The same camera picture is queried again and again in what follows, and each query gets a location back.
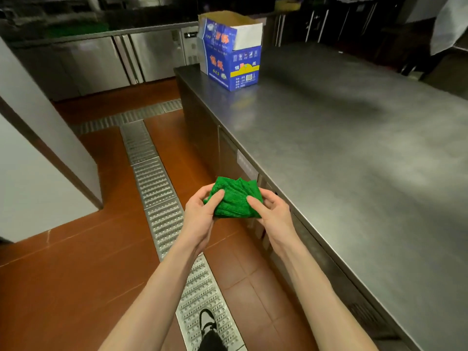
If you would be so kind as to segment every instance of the green container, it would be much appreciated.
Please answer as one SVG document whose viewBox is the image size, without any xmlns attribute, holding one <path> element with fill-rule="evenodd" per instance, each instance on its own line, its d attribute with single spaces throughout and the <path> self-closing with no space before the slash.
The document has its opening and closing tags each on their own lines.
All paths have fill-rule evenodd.
<svg viewBox="0 0 468 351">
<path fill-rule="evenodd" d="M 50 26 L 45 31 L 47 38 L 69 37 L 71 35 L 87 35 L 90 33 L 107 32 L 109 25 L 107 23 L 80 23 L 75 25 L 57 25 Z"/>
</svg>

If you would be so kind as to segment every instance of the leg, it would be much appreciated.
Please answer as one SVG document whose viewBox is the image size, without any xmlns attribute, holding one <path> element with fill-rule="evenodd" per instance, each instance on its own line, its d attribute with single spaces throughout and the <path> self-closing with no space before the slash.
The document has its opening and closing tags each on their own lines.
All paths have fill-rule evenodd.
<svg viewBox="0 0 468 351">
<path fill-rule="evenodd" d="M 227 351 L 227 348 L 224 346 L 223 340 L 219 337 L 218 332 L 216 332 L 216 330 L 210 330 L 203 337 L 198 351 Z"/>
<path fill-rule="evenodd" d="M 198 351 L 227 351 L 223 340 L 216 330 L 216 320 L 209 309 L 203 309 L 200 312 L 200 330 L 202 333 L 202 342 Z"/>
</svg>

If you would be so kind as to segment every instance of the drain grate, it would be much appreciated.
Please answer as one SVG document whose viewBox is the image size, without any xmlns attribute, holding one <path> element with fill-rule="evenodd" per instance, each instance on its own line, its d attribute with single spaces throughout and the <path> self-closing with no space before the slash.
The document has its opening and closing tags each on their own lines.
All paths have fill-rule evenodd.
<svg viewBox="0 0 468 351">
<path fill-rule="evenodd" d="M 199 313 L 203 308 L 213 312 L 219 336 L 229 351 L 238 350 L 244 345 L 210 266 L 202 254 L 196 258 L 192 266 L 175 313 L 187 350 L 196 351 L 200 346 L 202 338 Z"/>
<path fill-rule="evenodd" d="M 151 105 L 148 107 L 123 112 L 120 115 L 122 117 L 122 123 L 131 123 L 139 121 L 141 119 L 161 115 L 163 113 L 164 110 L 162 109 L 162 105 L 160 103 L 156 103 L 155 105 Z"/>
<path fill-rule="evenodd" d="M 159 260 L 162 261 L 176 241 L 184 224 L 184 210 L 177 198 L 145 210 Z"/>
<path fill-rule="evenodd" d="M 76 133 L 76 135 L 80 136 L 86 133 L 95 132 L 97 130 L 102 130 L 109 127 L 117 127 L 120 124 L 122 124 L 122 119 L 120 118 L 120 115 L 115 115 L 95 119 L 93 121 L 73 126 L 73 131 Z"/>
<path fill-rule="evenodd" d="M 120 132 L 162 261 L 182 229 L 184 210 L 144 122 L 123 124 Z M 199 313 L 203 308 L 213 312 L 218 333 L 229 351 L 247 351 L 210 266 L 200 254 L 192 266 L 176 311 L 187 351 L 197 351 L 200 347 Z"/>
<path fill-rule="evenodd" d="M 156 103 L 143 108 L 133 109 L 117 115 L 95 119 L 78 125 L 72 125 L 72 130 L 77 136 L 102 130 L 110 127 L 118 127 L 122 124 L 141 121 L 142 119 L 161 115 L 163 113 L 182 109 L 180 99 Z"/>
<path fill-rule="evenodd" d="M 156 158 L 158 152 L 143 121 L 124 124 L 120 127 L 130 165 Z"/>
<path fill-rule="evenodd" d="M 161 103 L 161 107 L 166 113 L 177 111 L 178 109 L 182 109 L 182 102 L 180 101 L 180 98 L 179 98 L 177 100 L 163 102 Z"/>
<path fill-rule="evenodd" d="M 134 165 L 133 173 L 145 209 L 177 198 L 159 157 Z"/>
</svg>

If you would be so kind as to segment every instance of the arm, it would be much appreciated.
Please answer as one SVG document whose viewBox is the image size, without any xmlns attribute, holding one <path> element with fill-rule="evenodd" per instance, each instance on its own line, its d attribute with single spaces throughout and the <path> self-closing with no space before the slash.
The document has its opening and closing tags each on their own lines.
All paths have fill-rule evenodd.
<svg viewBox="0 0 468 351">
<path fill-rule="evenodd" d="M 212 187 L 202 187 L 187 202 L 179 237 L 99 351 L 161 349 L 190 269 L 210 239 L 214 209 L 224 196 L 220 190 L 203 205 Z"/>
<path fill-rule="evenodd" d="M 287 203 L 271 191 L 260 191 L 264 205 L 250 196 L 247 201 L 262 217 L 260 223 L 286 266 L 319 349 L 377 351 L 297 236 Z"/>
</svg>

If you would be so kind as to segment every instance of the orange tile floor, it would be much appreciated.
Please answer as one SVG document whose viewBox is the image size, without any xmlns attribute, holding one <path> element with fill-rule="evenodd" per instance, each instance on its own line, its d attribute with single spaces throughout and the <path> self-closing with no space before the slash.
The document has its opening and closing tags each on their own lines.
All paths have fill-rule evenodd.
<svg viewBox="0 0 468 351">
<path fill-rule="evenodd" d="M 173 79 L 145 86 L 137 96 L 125 88 L 56 108 L 80 123 L 179 97 Z M 214 177 L 188 141 L 181 110 L 145 122 L 185 206 Z M 159 264 L 119 129 L 80 140 L 98 164 L 104 209 L 0 248 L 3 351 L 98 349 Z M 239 221 L 217 221 L 205 255 L 249 351 L 317 350 L 291 291 Z M 175 318 L 163 350 L 185 350 Z"/>
</svg>

